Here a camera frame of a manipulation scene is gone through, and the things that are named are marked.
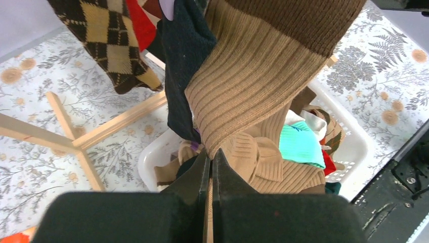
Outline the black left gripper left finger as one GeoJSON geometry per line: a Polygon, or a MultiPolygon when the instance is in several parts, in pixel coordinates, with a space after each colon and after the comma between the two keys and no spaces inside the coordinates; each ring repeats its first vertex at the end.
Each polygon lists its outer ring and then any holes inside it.
{"type": "Polygon", "coordinates": [[[67,192],[33,242],[206,242],[210,160],[205,151],[161,192],[67,192]]]}

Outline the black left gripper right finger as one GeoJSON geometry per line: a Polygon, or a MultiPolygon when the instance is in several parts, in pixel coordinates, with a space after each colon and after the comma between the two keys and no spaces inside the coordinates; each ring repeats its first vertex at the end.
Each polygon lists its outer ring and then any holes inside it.
{"type": "Polygon", "coordinates": [[[214,242],[365,242],[354,207],[332,194],[261,194],[212,160],[214,242]]]}

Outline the tan ribbed sock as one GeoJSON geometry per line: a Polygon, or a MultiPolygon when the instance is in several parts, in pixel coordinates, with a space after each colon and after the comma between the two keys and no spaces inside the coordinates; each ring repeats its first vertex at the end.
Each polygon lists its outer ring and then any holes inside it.
{"type": "Polygon", "coordinates": [[[209,157],[302,91],[364,5],[211,1],[206,20],[218,42],[185,89],[209,157]]]}

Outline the mint green sock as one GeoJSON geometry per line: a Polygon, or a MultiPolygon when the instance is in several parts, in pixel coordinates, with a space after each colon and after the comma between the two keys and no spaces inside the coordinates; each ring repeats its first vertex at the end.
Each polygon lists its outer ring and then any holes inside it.
{"type": "Polygon", "coordinates": [[[283,159],[320,169],[326,168],[321,145],[305,121],[283,126],[279,151],[283,159]]]}

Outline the red sock in basket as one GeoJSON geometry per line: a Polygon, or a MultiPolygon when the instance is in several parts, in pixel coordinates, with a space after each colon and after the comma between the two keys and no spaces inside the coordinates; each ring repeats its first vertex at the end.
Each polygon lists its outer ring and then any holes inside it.
{"type": "Polygon", "coordinates": [[[325,163],[325,169],[323,171],[325,176],[328,176],[336,171],[336,166],[330,155],[325,150],[322,150],[322,155],[325,163]]]}

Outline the white front laundry basket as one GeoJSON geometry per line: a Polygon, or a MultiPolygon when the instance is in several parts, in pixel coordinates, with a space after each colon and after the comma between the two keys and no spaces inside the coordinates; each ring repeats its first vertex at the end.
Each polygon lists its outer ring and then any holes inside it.
{"type": "MultiPolygon", "coordinates": [[[[340,195],[347,200],[352,200],[360,191],[361,169],[373,159],[374,143],[357,120],[318,80],[312,81],[309,88],[317,95],[312,104],[320,106],[332,115],[346,133],[333,155],[333,160],[345,165],[346,168],[330,174],[327,181],[340,182],[340,195]]],[[[149,191],[157,191],[154,167],[169,164],[171,155],[178,151],[181,142],[182,138],[168,129],[141,152],[137,165],[138,173],[149,191]]]]}

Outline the white sock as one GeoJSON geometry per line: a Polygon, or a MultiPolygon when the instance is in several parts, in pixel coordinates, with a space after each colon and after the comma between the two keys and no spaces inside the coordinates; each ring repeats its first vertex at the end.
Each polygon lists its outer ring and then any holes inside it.
{"type": "Polygon", "coordinates": [[[324,119],[319,118],[316,115],[305,110],[302,110],[300,114],[296,114],[294,111],[288,110],[284,124],[292,125],[299,121],[304,121],[307,124],[307,126],[315,134],[318,141],[324,139],[327,132],[327,122],[324,119]]]}

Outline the argyle beige green sock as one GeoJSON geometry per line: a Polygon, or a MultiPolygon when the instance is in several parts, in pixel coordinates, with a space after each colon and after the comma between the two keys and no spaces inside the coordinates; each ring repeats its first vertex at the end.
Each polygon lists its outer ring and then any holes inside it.
{"type": "Polygon", "coordinates": [[[327,111],[314,105],[306,106],[301,115],[310,122],[309,127],[315,132],[327,154],[333,157],[346,136],[339,122],[327,111]]]}

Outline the black hanging sock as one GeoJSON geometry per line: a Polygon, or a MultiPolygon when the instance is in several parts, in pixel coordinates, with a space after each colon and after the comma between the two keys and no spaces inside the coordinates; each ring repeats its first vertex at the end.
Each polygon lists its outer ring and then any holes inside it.
{"type": "Polygon", "coordinates": [[[167,125],[181,138],[194,142],[201,138],[193,127],[185,89],[217,43],[204,18],[206,5],[204,1],[175,1],[173,21],[167,20],[160,9],[157,24],[165,56],[167,125]]]}

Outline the red hanging sock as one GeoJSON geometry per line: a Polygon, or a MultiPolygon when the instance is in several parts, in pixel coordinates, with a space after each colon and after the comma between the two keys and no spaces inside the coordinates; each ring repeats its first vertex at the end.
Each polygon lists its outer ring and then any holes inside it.
{"type": "Polygon", "coordinates": [[[137,0],[126,0],[140,52],[147,49],[156,37],[155,25],[143,11],[137,0]]]}

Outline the brown argyle hanging sock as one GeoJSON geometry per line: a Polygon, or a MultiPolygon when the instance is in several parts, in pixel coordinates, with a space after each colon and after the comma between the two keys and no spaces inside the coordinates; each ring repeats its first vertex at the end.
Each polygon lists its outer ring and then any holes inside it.
{"type": "Polygon", "coordinates": [[[49,5],[106,72],[118,94],[143,87],[159,92],[162,83],[142,60],[125,1],[62,1],[49,5]]]}

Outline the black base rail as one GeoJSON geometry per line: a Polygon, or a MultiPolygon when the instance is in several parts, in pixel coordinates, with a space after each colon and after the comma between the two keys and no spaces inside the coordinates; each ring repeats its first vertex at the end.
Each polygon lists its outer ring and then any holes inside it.
{"type": "Polygon", "coordinates": [[[428,226],[428,122],[351,203],[367,242],[416,242],[428,226]]]}

